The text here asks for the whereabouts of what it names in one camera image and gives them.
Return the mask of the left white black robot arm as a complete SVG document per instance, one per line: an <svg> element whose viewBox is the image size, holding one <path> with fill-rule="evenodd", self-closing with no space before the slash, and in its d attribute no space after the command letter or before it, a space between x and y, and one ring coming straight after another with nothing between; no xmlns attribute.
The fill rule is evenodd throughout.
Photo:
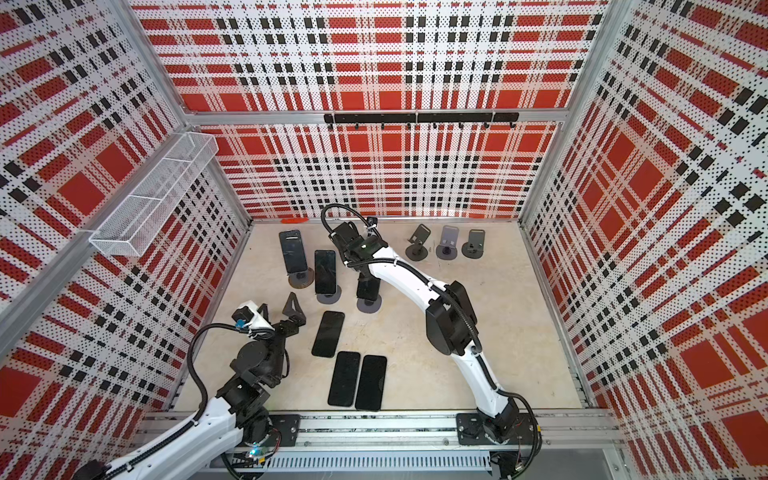
<svg viewBox="0 0 768 480"><path fill-rule="evenodd" d="M296 294L290 294L283 319L273 324L268 307L247 301L229 323L214 322L193 337L189 353L214 329L247 336L230 363L232 376L210 394L196 371L192 356L186 358L189 377L198 388L198 409L149 443L110 462L92 460L79 467L77 479L188 479L215 459L234 477L238 467L253 469L272 460L283 447L293 447L298 437L297 414L273 415L265 404L272 389L290 373L286 349L289 337L306 323Z"/></svg>

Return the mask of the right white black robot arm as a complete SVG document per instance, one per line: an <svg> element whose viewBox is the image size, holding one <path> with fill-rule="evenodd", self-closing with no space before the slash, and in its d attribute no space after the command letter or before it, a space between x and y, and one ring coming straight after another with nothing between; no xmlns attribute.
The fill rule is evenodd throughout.
<svg viewBox="0 0 768 480"><path fill-rule="evenodd" d="M497 383L465 287L458 281L439 281L407 263L382 238L377 220L352 207L330 203L322 208L320 221L346 267L388 283L421 308L429 343L456 363L488 440L506 445L529 435L536 454L542 438L533 409L522 395Z"/></svg>

